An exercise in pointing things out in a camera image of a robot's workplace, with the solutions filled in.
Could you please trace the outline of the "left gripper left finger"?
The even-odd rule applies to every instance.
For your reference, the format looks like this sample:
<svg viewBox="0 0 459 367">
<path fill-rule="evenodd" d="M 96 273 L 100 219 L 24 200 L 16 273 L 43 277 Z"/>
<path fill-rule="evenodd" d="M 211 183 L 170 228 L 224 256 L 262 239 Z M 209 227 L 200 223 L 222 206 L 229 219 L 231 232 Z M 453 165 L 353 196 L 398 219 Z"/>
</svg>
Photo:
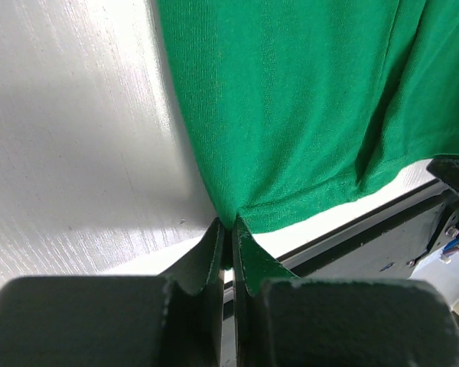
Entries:
<svg viewBox="0 0 459 367">
<path fill-rule="evenodd" d="M 24 277 L 0 290 L 0 366 L 217 366 L 225 230 L 156 276 Z"/>
</svg>

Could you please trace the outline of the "green t shirt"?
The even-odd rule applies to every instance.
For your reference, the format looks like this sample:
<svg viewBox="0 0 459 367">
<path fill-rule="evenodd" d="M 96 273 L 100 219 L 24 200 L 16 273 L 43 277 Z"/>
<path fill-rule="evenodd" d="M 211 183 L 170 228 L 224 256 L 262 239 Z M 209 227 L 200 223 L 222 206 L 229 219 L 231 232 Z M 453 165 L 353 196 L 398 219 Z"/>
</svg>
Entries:
<svg viewBox="0 0 459 367">
<path fill-rule="evenodd" d="M 459 1 L 160 1 L 217 215 L 275 231 L 459 154 Z"/>
</svg>

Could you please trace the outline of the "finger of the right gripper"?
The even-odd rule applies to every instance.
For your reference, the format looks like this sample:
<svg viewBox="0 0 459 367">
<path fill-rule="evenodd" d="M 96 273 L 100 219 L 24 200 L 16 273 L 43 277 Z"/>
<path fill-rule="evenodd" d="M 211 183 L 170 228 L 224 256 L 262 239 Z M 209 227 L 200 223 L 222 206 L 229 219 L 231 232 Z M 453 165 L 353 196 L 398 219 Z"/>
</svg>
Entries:
<svg viewBox="0 0 459 367">
<path fill-rule="evenodd" d="M 428 164 L 427 171 L 459 197 L 459 156 L 435 158 Z"/>
</svg>

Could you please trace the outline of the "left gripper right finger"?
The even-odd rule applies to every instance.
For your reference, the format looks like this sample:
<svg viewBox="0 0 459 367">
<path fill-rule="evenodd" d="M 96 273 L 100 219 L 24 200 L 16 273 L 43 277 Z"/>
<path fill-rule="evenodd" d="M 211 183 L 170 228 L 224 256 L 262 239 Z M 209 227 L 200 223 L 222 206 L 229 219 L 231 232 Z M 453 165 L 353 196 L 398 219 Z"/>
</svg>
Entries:
<svg viewBox="0 0 459 367">
<path fill-rule="evenodd" d="M 239 366 L 459 366 L 459 330 L 423 281 L 300 278 L 232 231 Z"/>
</svg>

